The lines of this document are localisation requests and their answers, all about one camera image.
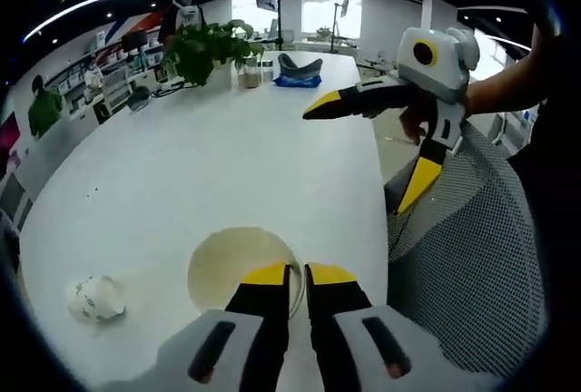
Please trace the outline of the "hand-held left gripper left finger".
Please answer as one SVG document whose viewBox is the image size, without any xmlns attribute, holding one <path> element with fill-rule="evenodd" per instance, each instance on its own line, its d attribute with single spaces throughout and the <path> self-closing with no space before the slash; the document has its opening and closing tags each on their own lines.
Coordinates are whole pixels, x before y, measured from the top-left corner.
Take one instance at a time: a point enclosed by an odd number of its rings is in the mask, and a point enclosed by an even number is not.
<svg viewBox="0 0 581 392">
<path fill-rule="evenodd" d="M 225 309 L 166 340 L 140 376 L 104 391 L 274 391 L 289 345 L 291 265 L 247 274 Z"/>
</svg>

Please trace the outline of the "person's right hand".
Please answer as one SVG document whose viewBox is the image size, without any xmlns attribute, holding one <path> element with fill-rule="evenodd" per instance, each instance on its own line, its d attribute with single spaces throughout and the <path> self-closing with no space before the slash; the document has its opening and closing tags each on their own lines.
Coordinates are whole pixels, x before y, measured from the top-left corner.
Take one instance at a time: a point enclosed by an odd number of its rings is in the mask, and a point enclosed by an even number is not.
<svg viewBox="0 0 581 392">
<path fill-rule="evenodd" d="M 435 100 L 430 96 L 422 96 L 405 108 L 399 116 L 399 121 L 405 135 L 416 146 L 419 146 L 421 140 L 428 134 L 428 128 L 423 127 L 422 124 L 429 124 L 435 115 Z"/>
</svg>

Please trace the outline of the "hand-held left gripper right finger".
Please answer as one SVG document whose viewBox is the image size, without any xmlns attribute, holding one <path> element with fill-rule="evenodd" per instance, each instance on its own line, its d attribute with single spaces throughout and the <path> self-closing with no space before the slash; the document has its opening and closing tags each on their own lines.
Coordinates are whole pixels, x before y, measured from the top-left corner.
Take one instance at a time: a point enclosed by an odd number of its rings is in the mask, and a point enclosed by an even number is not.
<svg viewBox="0 0 581 392">
<path fill-rule="evenodd" d="M 439 340 L 387 305 L 372 305 L 354 274 L 309 262 L 310 340 L 327 391 L 494 391 L 498 377 L 464 370 Z"/>
</svg>

